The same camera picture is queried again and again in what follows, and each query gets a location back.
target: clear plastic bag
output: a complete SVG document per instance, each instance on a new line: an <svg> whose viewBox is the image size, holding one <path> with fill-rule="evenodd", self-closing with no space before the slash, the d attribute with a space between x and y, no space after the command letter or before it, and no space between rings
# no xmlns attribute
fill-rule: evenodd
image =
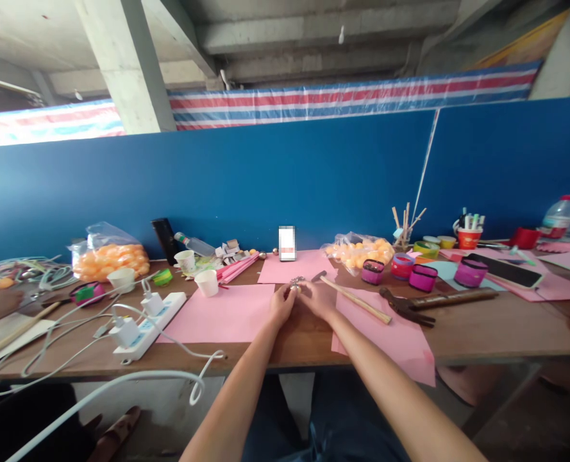
<svg viewBox="0 0 570 462"><path fill-rule="evenodd" d="M85 241L68 247L76 278L107 282L107 276L121 268L132 268L135 278L150 271L146 251L133 236L105 221L89 226L86 231Z"/></svg>
<svg viewBox="0 0 570 462"><path fill-rule="evenodd" d="M332 244L323 244L321 250L327 258L342 263L347 271L357 276L367 259L387 264L395 254L394 248L383 237L356 234L337 234Z"/></svg>

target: table leg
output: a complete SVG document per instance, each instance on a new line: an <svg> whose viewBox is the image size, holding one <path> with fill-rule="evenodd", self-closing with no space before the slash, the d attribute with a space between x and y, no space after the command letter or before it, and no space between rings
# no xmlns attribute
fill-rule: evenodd
<svg viewBox="0 0 570 462"><path fill-rule="evenodd" d="M471 440L481 433L503 410L518 399L529 385L537 379L541 364L524 362L507 366L494 389L479 403L462 426L462 431Z"/></svg>

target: power strip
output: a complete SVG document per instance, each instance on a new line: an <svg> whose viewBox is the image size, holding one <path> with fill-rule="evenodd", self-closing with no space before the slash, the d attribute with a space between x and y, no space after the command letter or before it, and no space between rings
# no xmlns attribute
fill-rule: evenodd
<svg viewBox="0 0 570 462"><path fill-rule="evenodd" d="M184 292L172 292L163 300L165 307L159 314L152 316L152 320L161 329L164 329L186 301L187 295ZM160 334L156 327L148 320L144 320L144 322L140 324L139 332L139 337L133 341L131 346L128 348L119 346L113 351L114 356L119 357L123 365L140 359Z"/></svg>

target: red white blue striped tarp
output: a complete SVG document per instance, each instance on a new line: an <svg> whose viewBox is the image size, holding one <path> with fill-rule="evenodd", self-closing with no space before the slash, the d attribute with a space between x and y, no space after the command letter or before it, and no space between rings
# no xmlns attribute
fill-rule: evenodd
<svg viewBox="0 0 570 462"><path fill-rule="evenodd" d="M444 76L278 90L171 92L178 130L525 100L541 61ZM0 113L0 145L124 135L110 99Z"/></svg>

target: blue partition board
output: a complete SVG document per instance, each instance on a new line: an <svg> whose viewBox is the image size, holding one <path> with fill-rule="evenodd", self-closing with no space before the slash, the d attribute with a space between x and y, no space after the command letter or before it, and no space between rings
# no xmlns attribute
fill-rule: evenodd
<svg viewBox="0 0 570 462"><path fill-rule="evenodd" d="M541 225L570 194L570 98L444 108L426 169L416 235L452 235L462 213L486 216L483 238Z"/></svg>
<svg viewBox="0 0 570 462"><path fill-rule="evenodd" d="M298 249L387 235L415 198L433 111L0 147L0 260L59 253L107 221L163 253L150 221L213 246Z"/></svg>

